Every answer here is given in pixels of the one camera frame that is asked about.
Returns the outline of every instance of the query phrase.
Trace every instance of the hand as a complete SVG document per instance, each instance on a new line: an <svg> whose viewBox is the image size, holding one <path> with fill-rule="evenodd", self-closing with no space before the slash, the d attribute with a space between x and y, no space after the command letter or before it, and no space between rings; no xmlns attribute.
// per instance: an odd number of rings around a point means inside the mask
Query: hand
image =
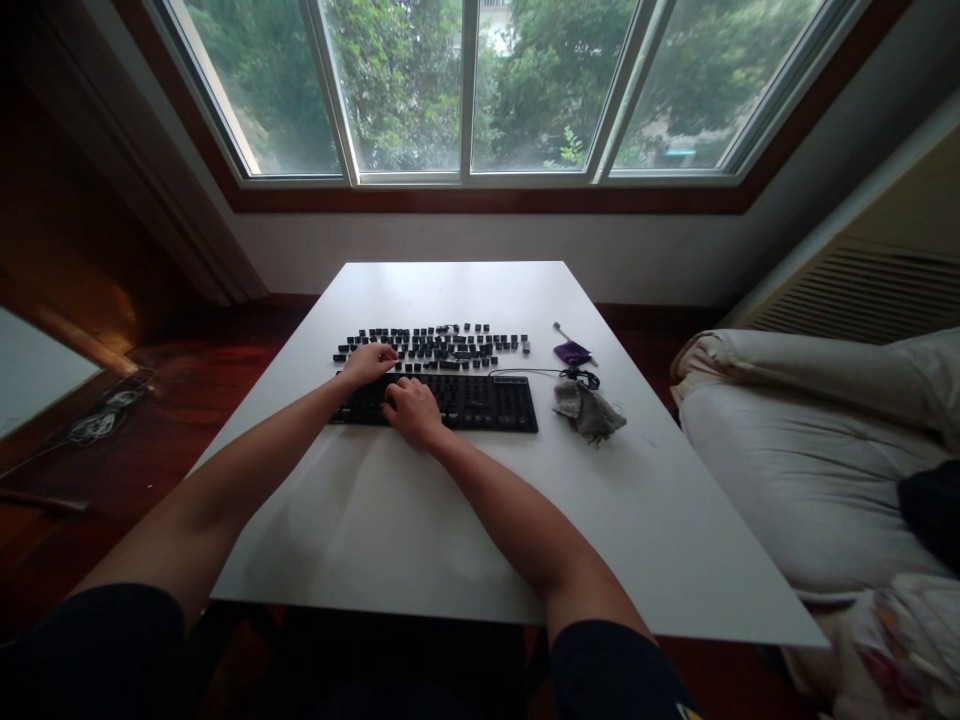
<svg viewBox="0 0 960 720"><path fill-rule="evenodd" d="M440 421L440 408L430 388L416 378L402 377L388 385L384 400L384 417L416 448L429 451L439 438L450 432Z"/></svg>
<svg viewBox="0 0 960 720"><path fill-rule="evenodd" d="M347 359L340 373L344 378L361 387L381 377L397 362L397 351L389 345L371 343L357 348Z"/></svg>

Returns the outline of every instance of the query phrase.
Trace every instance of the window frame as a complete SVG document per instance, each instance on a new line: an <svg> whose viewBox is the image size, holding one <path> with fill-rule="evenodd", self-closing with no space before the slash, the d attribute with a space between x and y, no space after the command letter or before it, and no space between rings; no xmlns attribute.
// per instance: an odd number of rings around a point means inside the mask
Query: window frame
<svg viewBox="0 0 960 720"><path fill-rule="evenodd" d="M204 59L197 57L194 45L181 34L187 30L174 19L183 0L162 1L170 13L162 11L156 0L112 0L235 212L583 214L746 212L912 3L838 0L821 8L787 56L792 59L801 48L801 61L788 61L777 71L716 169L614 170L676 0L640 2L584 170L477 173L470 169L470 153L480 2L465 0L460 170L369 173L361 172L355 162L343 98L331 92L338 82L337 71L319 2L299 0L344 171L334 177L252 176L220 102L225 95L211 87L202 71ZM644 62L638 64L641 54ZM626 112L620 113L625 97ZM736 164L734 170L725 169L732 164Z"/></svg>

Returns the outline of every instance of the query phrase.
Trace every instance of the person's left hand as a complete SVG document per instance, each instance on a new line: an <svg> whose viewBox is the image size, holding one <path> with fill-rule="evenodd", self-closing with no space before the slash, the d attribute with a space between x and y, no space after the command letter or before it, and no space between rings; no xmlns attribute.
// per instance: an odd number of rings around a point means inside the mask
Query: person's left hand
<svg viewBox="0 0 960 720"><path fill-rule="evenodd" d="M386 373L396 364L397 359L397 351L389 345L363 345L350 355L340 374L360 387L372 383Z"/></svg>

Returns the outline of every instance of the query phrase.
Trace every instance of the dark pants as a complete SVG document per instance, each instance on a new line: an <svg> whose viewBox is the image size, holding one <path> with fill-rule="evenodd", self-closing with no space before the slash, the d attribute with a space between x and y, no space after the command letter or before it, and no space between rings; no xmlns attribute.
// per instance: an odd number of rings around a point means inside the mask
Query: dark pants
<svg viewBox="0 0 960 720"><path fill-rule="evenodd" d="M258 717L527 716L519 625L291 608L276 645Z"/></svg>

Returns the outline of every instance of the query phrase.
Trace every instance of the tree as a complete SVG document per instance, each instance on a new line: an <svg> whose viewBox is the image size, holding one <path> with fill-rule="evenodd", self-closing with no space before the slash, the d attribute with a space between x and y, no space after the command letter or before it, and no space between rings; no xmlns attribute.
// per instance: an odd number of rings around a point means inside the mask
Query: tree
<svg viewBox="0 0 960 720"><path fill-rule="evenodd" d="M671 136L721 131L698 143L697 166L714 166L816 7L814 0L678 2L617 165L650 166ZM649 131L657 121L663 133Z"/></svg>
<svg viewBox="0 0 960 720"><path fill-rule="evenodd" d="M635 0L514 0L512 52L497 69L492 154L503 169L537 169L564 159L569 128L593 140Z"/></svg>
<svg viewBox="0 0 960 720"><path fill-rule="evenodd" d="M296 0L187 0L258 161L339 172ZM321 0L364 171L460 158L460 0ZM617 159L656 166L673 138L712 165L820 0L678 0ZM513 0L506 49L479 43L480 169L582 169L636 0Z"/></svg>
<svg viewBox="0 0 960 720"><path fill-rule="evenodd" d="M262 169L339 174L316 65L295 0L188 2Z"/></svg>

